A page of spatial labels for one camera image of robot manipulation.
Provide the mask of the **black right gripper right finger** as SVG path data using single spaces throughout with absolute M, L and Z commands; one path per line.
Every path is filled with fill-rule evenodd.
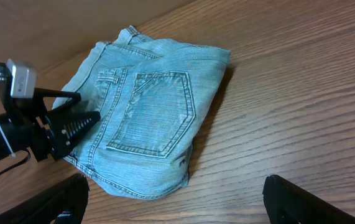
M 271 224 L 355 224 L 355 217 L 287 181 L 265 179 L 262 191 Z

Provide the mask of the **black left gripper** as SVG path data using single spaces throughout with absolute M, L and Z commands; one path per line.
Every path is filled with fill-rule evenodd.
M 44 98 L 54 98 L 49 111 Z M 28 147 L 38 161 L 51 154 L 55 160 L 69 155 L 100 120 L 98 111 L 66 113 L 81 101 L 77 92 L 35 88 L 30 98 L 13 98 L 9 87 L 0 87 L 0 99 L 6 114 L 0 116 L 0 136 L 14 156 Z M 41 127 L 42 123 L 49 129 Z

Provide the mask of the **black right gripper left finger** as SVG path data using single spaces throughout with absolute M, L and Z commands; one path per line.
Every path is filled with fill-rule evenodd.
M 74 174 L 0 214 L 0 224 L 81 224 L 90 191 L 83 174 Z

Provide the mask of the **light blue denim shorts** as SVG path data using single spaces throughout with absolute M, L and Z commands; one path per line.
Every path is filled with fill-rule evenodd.
M 193 138 L 230 55 L 131 26 L 98 42 L 64 90 L 81 95 L 75 111 L 101 118 L 67 162 L 115 196 L 154 200 L 186 186 Z

